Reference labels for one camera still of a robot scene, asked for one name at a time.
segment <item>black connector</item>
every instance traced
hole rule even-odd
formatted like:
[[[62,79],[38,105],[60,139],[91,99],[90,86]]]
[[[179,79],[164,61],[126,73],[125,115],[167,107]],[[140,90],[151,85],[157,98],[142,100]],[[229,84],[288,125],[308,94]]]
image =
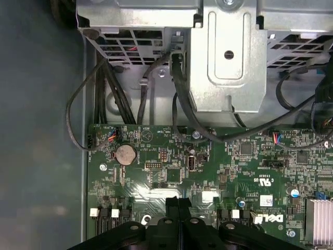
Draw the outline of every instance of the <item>black connector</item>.
[[[333,103],[333,56],[331,56],[325,77],[316,88],[315,103]]]

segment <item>white label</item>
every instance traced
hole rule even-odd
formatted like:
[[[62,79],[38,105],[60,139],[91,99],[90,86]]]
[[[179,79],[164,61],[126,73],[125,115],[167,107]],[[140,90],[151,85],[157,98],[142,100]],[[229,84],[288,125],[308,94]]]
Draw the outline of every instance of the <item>white label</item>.
[[[259,179],[260,185],[261,186],[271,186],[272,183],[268,178],[260,178]]]
[[[283,222],[283,215],[258,215],[263,217],[265,222]]]
[[[260,206],[261,207],[272,207],[273,196],[272,195],[260,195]]]
[[[254,178],[254,182],[259,182],[260,186],[272,186],[272,182],[274,182],[274,179],[271,178]]]

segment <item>wire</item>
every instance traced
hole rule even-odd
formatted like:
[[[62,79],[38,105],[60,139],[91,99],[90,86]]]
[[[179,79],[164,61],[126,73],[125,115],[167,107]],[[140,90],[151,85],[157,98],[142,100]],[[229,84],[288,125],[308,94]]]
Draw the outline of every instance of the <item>wire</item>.
[[[165,62],[168,61],[170,57],[170,52],[165,53],[162,57],[154,61],[149,68],[146,70],[146,72],[143,75],[143,79],[148,79],[150,73],[156,69],[159,66],[162,66],[165,64]],[[140,106],[139,106],[139,111],[137,113],[137,124],[141,125],[143,123],[144,119],[144,114],[145,114],[145,108],[146,108],[146,103],[147,103],[147,97],[148,97],[148,86],[147,85],[142,85],[141,86],[141,98],[140,98]]]
[[[106,62],[106,59],[101,60],[92,70],[92,72],[87,76],[87,78],[82,82],[82,84],[77,88],[77,90],[74,92],[74,94],[69,98],[67,105],[66,105],[66,126],[67,126],[67,131],[69,134],[69,137],[71,141],[75,144],[76,147],[83,151],[91,152],[91,151],[97,151],[101,148],[103,148],[105,145],[109,143],[109,140],[102,141],[98,146],[93,147],[93,148],[86,148],[81,146],[78,141],[75,139],[75,136],[72,131],[72,126],[71,126],[71,121],[70,121],[70,113],[71,113],[71,106],[74,101],[74,99],[77,97],[77,95],[80,93],[80,91],[89,83],[95,76],[95,73],[97,70]]]
[[[127,97],[126,97],[123,89],[121,88],[121,85],[120,85],[116,75],[114,74],[114,72],[112,70],[112,66],[109,63],[105,63],[105,65],[103,66],[103,69],[104,69],[104,73],[109,82],[110,87],[112,86],[112,89],[114,89],[114,91],[112,90],[114,97],[118,96],[117,98],[120,99],[119,101],[116,100],[118,108],[122,106],[125,110],[126,116],[128,117],[126,119],[126,121],[127,121],[126,123],[127,124],[136,124],[133,113],[131,111],[129,100],[127,100]]]
[[[106,117],[106,107],[105,107],[105,76],[102,70],[99,71],[99,114],[100,114],[100,123],[107,124],[108,120]]]
[[[235,113],[235,107],[234,106],[231,106],[232,108],[232,111],[234,113],[234,117],[236,119],[236,121],[238,122],[238,125],[242,128],[246,128],[246,125],[245,123],[242,121],[242,119],[240,118],[239,114]]]
[[[118,110],[119,110],[119,113],[124,121],[125,124],[131,124],[128,116],[127,116],[127,112],[123,106],[123,103],[120,99],[120,96],[119,96],[119,93],[113,83],[113,80],[112,80],[112,77],[110,76],[110,74],[108,73],[108,62],[106,62],[104,65],[103,65],[103,69],[104,69],[104,73],[105,73],[105,76],[106,76],[106,79],[107,79],[107,82],[109,83],[109,86],[111,88],[111,91],[113,93],[113,96],[114,96],[114,99],[115,99],[115,102],[116,102],[116,105],[118,106]]]
[[[282,147],[283,149],[290,150],[290,151],[300,151],[300,150],[305,150],[305,149],[311,149],[313,147],[321,146],[323,143],[325,143],[327,140],[321,140],[318,142],[315,142],[313,144],[307,145],[307,146],[302,146],[302,147],[289,147],[284,144],[278,143],[277,145]]]
[[[97,52],[96,55],[97,62],[103,59],[102,55]],[[99,91],[99,115],[100,115],[100,123],[107,124],[107,117],[106,117],[106,107],[105,107],[105,75],[103,69],[99,69],[96,73],[96,85],[98,86]]]
[[[186,137],[184,137],[178,130],[177,127],[177,118],[178,118],[178,111],[177,111],[177,93],[175,93],[175,95],[173,96],[172,99],[172,129],[174,134],[182,141],[182,142],[186,142],[186,143],[192,143],[192,144],[198,144],[198,143],[202,143],[202,142],[206,142],[207,139],[197,139],[195,141],[193,140],[189,140]]]
[[[136,50],[137,50],[137,47],[132,47],[132,48],[127,49],[127,51],[136,51]]]
[[[307,72],[308,70],[311,70],[311,69],[322,69],[322,68],[325,68],[326,66],[327,66],[326,64],[324,64],[324,65],[304,66],[304,67],[294,69],[294,70],[290,71],[288,74],[286,74],[285,76],[283,76],[281,78],[281,80],[279,81],[279,83],[277,84],[276,90],[275,90],[276,98],[277,98],[278,102],[280,103],[280,105],[283,108],[285,108],[286,110],[292,110],[294,108],[292,105],[290,105],[286,101],[286,99],[282,95],[282,84],[284,83],[284,81],[286,79],[288,79],[292,74],[295,74],[295,73],[304,73],[304,72]]]
[[[194,129],[196,129],[202,136],[204,136],[208,139],[211,139],[215,142],[219,142],[219,143],[242,139],[242,138],[257,134],[263,130],[267,130],[274,125],[280,124],[285,119],[287,119],[287,118],[293,116],[295,113],[299,112],[302,108],[304,108],[309,103],[311,103],[315,98],[315,96],[312,95],[311,97],[309,97],[308,99],[303,101],[301,104],[299,104],[297,107],[295,107],[291,111],[285,113],[284,115],[282,115],[272,121],[269,121],[261,126],[258,126],[256,128],[249,129],[245,132],[234,133],[234,134],[217,137],[216,135],[209,133],[209,131],[200,124],[200,122],[198,121],[198,119],[196,118],[196,116],[193,112],[193,109],[192,109],[190,101],[189,101],[188,91],[187,91],[187,88],[185,85],[185,81],[182,76],[183,74],[182,74],[181,64],[180,64],[178,55],[173,56],[173,58],[172,58],[172,73],[173,73],[175,88],[176,88],[176,91],[177,91],[177,94],[178,94],[178,97],[180,100],[180,104],[181,104],[181,107],[182,107],[187,119],[189,120],[189,124],[191,124],[191,126]]]
[[[286,149],[286,150],[300,151],[300,150],[311,149],[311,148],[313,148],[313,147],[321,146],[321,145],[322,145],[323,143],[325,143],[325,142],[332,143],[333,141],[330,140],[330,137],[333,135],[333,130],[332,130],[330,133],[328,133],[328,134],[326,135],[326,137],[323,136],[323,135],[321,135],[321,134],[319,134],[319,133],[316,131],[316,129],[315,129],[315,127],[314,127],[315,110],[316,110],[316,103],[313,102],[312,107],[311,107],[311,129],[312,129],[313,133],[314,133],[318,138],[320,138],[320,141],[315,142],[315,143],[310,144],[310,145],[307,145],[307,146],[290,147],[290,146],[286,146],[286,145],[281,144],[280,141],[278,140],[277,145],[280,146],[280,147],[282,147],[283,149]]]
[[[311,129],[312,129],[313,133],[314,133],[317,137],[319,137],[320,139],[325,140],[325,141],[328,141],[328,142],[330,142],[330,143],[333,143],[333,141],[330,140],[329,137],[327,137],[327,135],[322,135],[322,134],[318,133],[317,130],[316,130],[316,128],[315,128],[315,125],[314,125],[314,123],[315,123],[314,117],[315,117],[315,113],[316,113],[316,105],[317,105],[317,103],[316,103],[316,102],[313,102],[312,107],[311,107]]]
[[[282,134],[280,134],[280,135],[278,136],[278,138],[277,138],[277,140],[276,140],[276,143],[280,143],[281,138],[282,138]]]
[[[148,96],[148,86],[142,85],[141,86],[141,97],[140,97],[140,106],[139,111],[137,112],[137,124],[142,125],[144,114],[145,114],[145,108],[147,103],[147,96]]]
[[[100,85],[98,82],[98,70],[96,73],[96,83],[95,83],[95,100],[94,100],[94,124],[99,123],[99,92],[100,92]]]

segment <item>green circuit board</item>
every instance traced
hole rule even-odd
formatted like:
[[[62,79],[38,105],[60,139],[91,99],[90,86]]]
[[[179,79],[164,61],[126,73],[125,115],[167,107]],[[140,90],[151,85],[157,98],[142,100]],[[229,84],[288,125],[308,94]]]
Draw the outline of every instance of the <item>green circuit board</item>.
[[[244,130],[212,129],[217,135]],[[88,156],[88,239],[127,220],[143,222],[147,215],[163,216],[165,199],[177,196],[190,199],[192,216],[216,227],[218,209],[253,211],[262,217],[261,227],[266,233],[304,247],[306,199],[314,197],[316,191],[333,195],[331,148],[286,151],[274,144],[270,131],[224,144],[207,141],[193,145],[181,142],[168,126],[100,124],[89,128],[90,145],[107,139],[114,131],[117,137],[112,143]],[[275,131],[290,146],[316,140],[310,130]],[[181,132],[193,140],[192,129],[181,128]],[[135,152],[129,165],[119,163],[132,157],[119,154],[124,145]],[[107,168],[102,171],[101,165]],[[295,190],[298,197],[291,196]],[[123,209],[127,218],[97,225],[96,215],[91,214],[96,208],[117,208],[112,211],[116,215],[108,214],[112,218],[119,217],[117,212]]]

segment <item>mounting hole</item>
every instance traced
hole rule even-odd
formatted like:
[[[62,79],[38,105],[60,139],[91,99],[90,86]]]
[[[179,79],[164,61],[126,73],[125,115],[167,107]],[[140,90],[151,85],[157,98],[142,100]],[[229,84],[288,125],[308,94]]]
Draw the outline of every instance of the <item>mounting hole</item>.
[[[208,243],[208,246],[211,248],[216,248],[216,245],[214,243]]]
[[[234,58],[234,52],[232,51],[226,51],[224,53],[224,58],[227,59],[227,60],[231,60]]]

